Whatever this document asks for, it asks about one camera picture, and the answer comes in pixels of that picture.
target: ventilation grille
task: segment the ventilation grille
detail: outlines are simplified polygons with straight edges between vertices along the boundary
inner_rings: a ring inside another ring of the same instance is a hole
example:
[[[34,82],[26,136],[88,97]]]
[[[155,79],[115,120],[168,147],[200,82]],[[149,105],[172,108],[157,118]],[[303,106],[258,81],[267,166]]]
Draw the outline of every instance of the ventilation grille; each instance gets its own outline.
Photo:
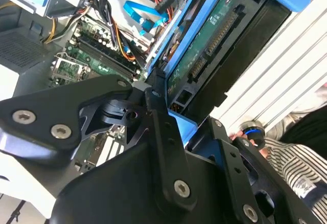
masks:
[[[0,64],[22,73],[46,55],[45,49],[19,32],[10,31],[0,36]]]

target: hand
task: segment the hand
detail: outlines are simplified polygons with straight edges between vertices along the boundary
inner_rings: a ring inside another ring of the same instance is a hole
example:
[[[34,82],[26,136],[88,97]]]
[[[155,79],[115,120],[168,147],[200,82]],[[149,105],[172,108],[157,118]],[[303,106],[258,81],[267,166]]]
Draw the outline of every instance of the hand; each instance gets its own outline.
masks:
[[[245,134],[243,133],[243,131],[238,131],[236,134],[231,135],[231,136],[230,136],[230,139],[231,139],[231,140],[234,140],[236,137],[243,137],[243,138],[247,139],[247,135],[245,135]],[[254,142],[253,139],[251,139],[250,142],[252,143],[252,145],[255,145],[255,142]],[[268,154],[269,154],[267,148],[263,148],[263,149],[259,150],[259,153],[261,153],[261,155],[262,155],[264,158],[266,158],[266,157],[268,156]]]

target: screw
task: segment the screw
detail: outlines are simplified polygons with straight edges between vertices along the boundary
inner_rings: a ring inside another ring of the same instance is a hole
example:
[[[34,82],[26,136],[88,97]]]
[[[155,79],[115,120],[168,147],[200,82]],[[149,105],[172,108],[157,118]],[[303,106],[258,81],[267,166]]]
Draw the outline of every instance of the screw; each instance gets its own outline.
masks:
[[[29,125],[36,120],[36,116],[31,111],[18,110],[13,113],[12,119],[17,123],[21,123],[22,125]]]
[[[243,139],[242,142],[243,142],[243,144],[244,144],[245,146],[250,146],[250,144],[249,144],[249,142],[248,142],[247,140]]]
[[[190,196],[190,188],[188,186],[188,184],[186,184],[186,182],[182,181],[182,180],[177,180],[174,183],[174,188],[175,188],[175,192],[181,196],[181,197],[189,197]]]
[[[51,128],[51,134],[57,139],[67,139],[72,134],[72,130],[66,125],[55,125]]]
[[[256,223],[258,221],[258,215],[256,214],[254,208],[249,205],[244,205],[243,211],[247,218],[249,218],[252,222]]]
[[[218,127],[222,127],[222,124],[218,120],[216,120],[215,122]]]
[[[160,94],[158,92],[156,92],[155,90],[152,91],[152,94],[154,94],[155,96],[160,97]]]
[[[126,83],[124,82],[124,81],[120,81],[120,80],[118,80],[118,82],[117,82],[120,86],[123,86],[123,87],[126,87],[127,85],[126,85]]]
[[[298,223],[299,224],[307,224],[304,220],[302,220],[301,218],[298,219]]]

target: motherboard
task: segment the motherboard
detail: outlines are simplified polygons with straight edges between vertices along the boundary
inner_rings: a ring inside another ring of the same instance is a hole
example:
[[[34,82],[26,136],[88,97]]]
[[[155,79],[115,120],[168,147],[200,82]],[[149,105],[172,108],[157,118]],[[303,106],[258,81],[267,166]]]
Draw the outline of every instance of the motherboard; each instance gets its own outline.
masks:
[[[118,74],[130,83],[145,79],[145,71],[138,63],[127,60],[113,46],[110,30],[89,16],[77,22],[71,39],[64,51],[56,55],[51,69],[50,87],[108,74]]]
[[[51,70],[51,88],[108,74],[120,75],[129,83],[145,79],[138,63],[127,60],[113,46],[110,31],[88,16],[77,22],[63,52],[55,56]],[[107,132],[93,134],[78,148],[75,168],[83,174],[122,153],[124,145],[122,126],[113,125]]]

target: striped shirt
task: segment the striped shirt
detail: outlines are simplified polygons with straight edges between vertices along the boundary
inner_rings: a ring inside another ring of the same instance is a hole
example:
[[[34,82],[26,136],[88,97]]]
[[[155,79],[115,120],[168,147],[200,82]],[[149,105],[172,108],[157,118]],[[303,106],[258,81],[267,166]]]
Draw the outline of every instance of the striped shirt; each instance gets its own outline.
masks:
[[[310,148],[266,138],[267,160],[322,223],[327,223],[327,161]]]

